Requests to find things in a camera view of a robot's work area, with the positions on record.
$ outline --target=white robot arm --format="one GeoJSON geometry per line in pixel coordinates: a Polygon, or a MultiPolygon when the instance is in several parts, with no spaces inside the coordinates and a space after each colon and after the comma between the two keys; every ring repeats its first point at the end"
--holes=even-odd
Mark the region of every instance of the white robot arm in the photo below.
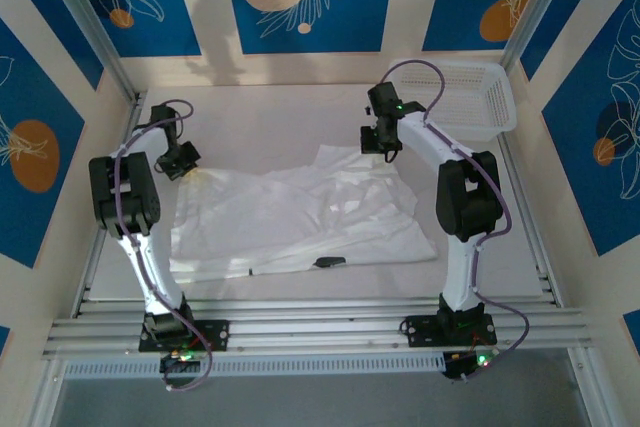
{"type": "MultiPolygon", "coordinates": [[[[488,152],[476,154],[455,143],[435,124],[425,123],[422,113],[425,109],[416,102],[402,104],[391,83],[378,84],[369,91],[369,98],[377,124],[361,129],[362,152],[385,154],[385,157],[393,152],[395,157],[405,144],[438,173],[436,212],[449,238],[448,274],[438,315],[414,319],[415,327],[426,329],[429,338],[426,344],[416,346],[469,346],[478,332],[488,343],[495,343],[491,317],[484,314],[484,304],[474,293],[472,265],[478,239],[495,228],[502,209],[495,196],[491,196],[491,189],[482,185],[482,179],[473,178],[473,169],[466,165],[459,152],[474,156],[499,185],[495,158],[488,152]],[[466,188],[469,180],[478,185],[471,192],[466,188]]],[[[173,219],[160,215],[160,206],[176,198],[178,182],[175,179],[194,168],[199,158],[190,143],[178,144],[175,124],[166,123],[166,119],[176,115],[165,104],[154,107],[150,124],[140,127],[145,129],[145,134],[122,157],[119,185],[124,220],[139,246],[142,262],[137,258],[136,247],[123,235],[115,211],[113,170],[117,153],[90,163],[96,219],[131,259],[145,298],[141,339],[150,337],[153,342],[150,350],[155,351],[171,351],[189,338],[189,332],[174,318],[172,311],[193,320],[169,270],[173,219]],[[164,124],[154,128],[155,122],[163,119],[164,124]]],[[[141,340],[140,350],[146,351],[143,344],[147,345],[141,340]]]]}
{"type": "MultiPolygon", "coordinates": [[[[414,112],[398,121],[398,139],[416,152],[434,172],[438,172],[439,167],[448,161],[464,161],[460,154],[454,153],[440,137],[426,128],[422,112],[414,112]]],[[[450,141],[469,156],[473,154],[470,149],[457,144],[453,139],[450,138],[450,141]]],[[[476,234],[470,236],[467,242],[462,242],[455,235],[447,235],[448,270],[442,297],[453,311],[468,310],[478,305],[479,300],[471,287],[471,265],[476,242],[482,236],[483,234],[476,234]]]]}

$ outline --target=floor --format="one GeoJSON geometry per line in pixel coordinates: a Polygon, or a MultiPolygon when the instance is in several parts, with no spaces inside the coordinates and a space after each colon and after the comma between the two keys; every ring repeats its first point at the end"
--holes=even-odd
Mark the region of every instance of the floor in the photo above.
{"type": "Polygon", "coordinates": [[[590,425],[566,352],[517,351],[468,384],[438,373],[65,381],[53,426],[578,427],[590,425]]]}
{"type": "MultiPolygon", "coordinates": [[[[360,125],[371,123],[371,117],[364,113],[367,88],[325,85],[154,89],[145,99],[141,118],[145,121],[150,107],[166,99],[187,99],[196,106],[196,114],[185,122],[184,140],[191,140],[200,151],[200,165],[262,174],[311,163],[321,144],[358,145],[360,125]]],[[[491,150],[496,155],[502,190],[514,217],[514,229],[508,236],[487,243],[481,257],[480,288],[489,296],[535,300],[542,295],[536,261],[498,143],[469,146],[478,151],[491,150]]],[[[447,240],[434,213],[435,175],[408,149],[398,156],[396,164],[418,197],[416,220],[427,237],[436,242],[438,259],[183,284],[187,297],[269,300],[437,296],[447,274],[447,240]]],[[[162,206],[161,222],[167,229],[173,219],[170,204],[162,206]]],[[[127,258],[110,238],[104,244],[86,298],[142,298],[127,258]]]]}

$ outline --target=white basket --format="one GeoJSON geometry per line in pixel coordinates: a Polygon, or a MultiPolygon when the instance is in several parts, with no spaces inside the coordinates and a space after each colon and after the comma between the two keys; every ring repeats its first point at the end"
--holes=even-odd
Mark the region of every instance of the white basket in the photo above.
{"type": "MultiPolygon", "coordinates": [[[[405,59],[393,62],[396,65],[405,59]]],[[[446,88],[429,118],[457,140],[489,141],[516,126],[516,106],[502,66],[493,62],[424,59],[435,64],[446,88]]],[[[427,107],[440,89],[440,78],[423,64],[407,64],[391,73],[398,97],[427,107]]]]}

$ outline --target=white table surface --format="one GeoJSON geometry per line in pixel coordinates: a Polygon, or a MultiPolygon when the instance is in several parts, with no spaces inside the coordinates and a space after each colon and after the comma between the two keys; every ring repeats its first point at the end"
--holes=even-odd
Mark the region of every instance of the white table surface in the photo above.
{"type": "MultiPolygon", "coordinates": [[[[182,98],[196,107],[185,122],[183,140],[202,155],[202,167],[253,174],[313,162],[319,145],[356,146],[359,127],[372,123],[364,114],[367,85],[177,87],[153,89],[146,96],[142,121],[164,100],[182,98]]],[[[497,141],[468,143],[498,159],[502,191],[514,220],[505,237],[487,242],[479,285],[494,297],[542,294],[535,259],[497,141]]],[[[436,242],[438,259],[418,264],[352,266],[295,274],[274,274],[183,286],[189,299],[267,300],[398,298],[437,296],[447,272],[447,243],[435,218],[435,173],[409,149],[396,160],[403,180],[418,197],[416,219],[436,242]]],[[[162,205],[163,219],[175,206],[162,205]]],[[[504,219],[498,223],[501,227],[504,219]]],[[[142,292],[124,252],[107,238],[88,294],[91,300],[139,300],[142,292]]]]}

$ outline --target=white cloth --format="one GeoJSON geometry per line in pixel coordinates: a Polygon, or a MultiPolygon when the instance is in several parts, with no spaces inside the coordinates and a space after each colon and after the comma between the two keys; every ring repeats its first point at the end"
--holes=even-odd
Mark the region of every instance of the white cloth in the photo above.
{"type": "Polygon", "coordinates": [[[196,169],[182,179],[171,232],[180,283],[436,256],[416,197],[381,156],[321,146],[313,165],[264,176],[196,169]]]}

